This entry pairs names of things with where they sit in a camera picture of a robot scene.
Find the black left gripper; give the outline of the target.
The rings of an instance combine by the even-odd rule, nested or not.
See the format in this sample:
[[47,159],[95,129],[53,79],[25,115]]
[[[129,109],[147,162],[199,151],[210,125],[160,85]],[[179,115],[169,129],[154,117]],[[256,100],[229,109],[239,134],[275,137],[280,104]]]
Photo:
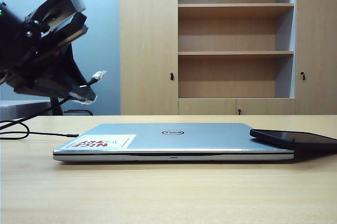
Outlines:
[[18,94],[93,103],[97,95],[81,74],[71,43],[86,34],[83,0],[46,0],[25,17],[1,2],[1,83]]

